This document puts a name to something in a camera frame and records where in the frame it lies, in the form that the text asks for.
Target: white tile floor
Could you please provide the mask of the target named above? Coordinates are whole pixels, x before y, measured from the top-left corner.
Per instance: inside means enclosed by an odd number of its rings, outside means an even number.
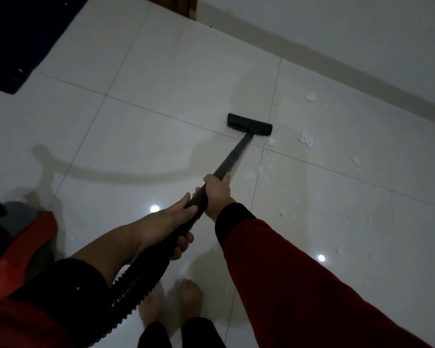
[[[202,185],[242,136],[228,112],[273,123],[275,140],[253,141],[233,196],[435,345],[435,125],[145,0],[90,0],[22,89],[0,93],[2,199],[50,207],[70,255]],[[187,276],[227,346],[256,347],[212,223],[194,233],[162,279],[171,331]],[[142,330],[131,315],[97,347],[135,347]]]

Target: black pants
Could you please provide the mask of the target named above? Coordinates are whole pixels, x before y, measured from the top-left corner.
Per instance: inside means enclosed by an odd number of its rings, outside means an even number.
[[[171,348],[164,326],[156,321],[147,326],[139,338],[138,348]],[[213,323],[204,317],[194,317],[182,328],[183,348],[225,348]]]

